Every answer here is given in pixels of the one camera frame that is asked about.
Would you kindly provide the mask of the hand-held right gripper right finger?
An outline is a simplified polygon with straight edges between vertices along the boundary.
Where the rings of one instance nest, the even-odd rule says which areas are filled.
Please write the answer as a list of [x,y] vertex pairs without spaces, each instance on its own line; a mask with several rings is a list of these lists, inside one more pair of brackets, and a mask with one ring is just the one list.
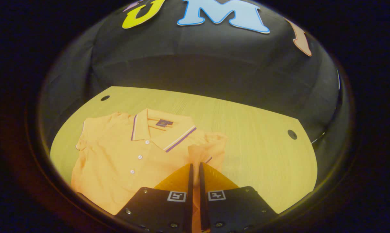
[[212,166],[201,163],[201,229],[208,233],[252,233],[278,218],[253,187],[239,187]]

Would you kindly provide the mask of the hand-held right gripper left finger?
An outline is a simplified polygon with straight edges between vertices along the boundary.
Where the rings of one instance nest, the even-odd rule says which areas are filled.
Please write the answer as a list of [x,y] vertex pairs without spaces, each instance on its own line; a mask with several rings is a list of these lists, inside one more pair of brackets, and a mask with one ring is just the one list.
[[190,233],[193,165],[184,165],[154,188],[141,187],[116,218],[146,233]]

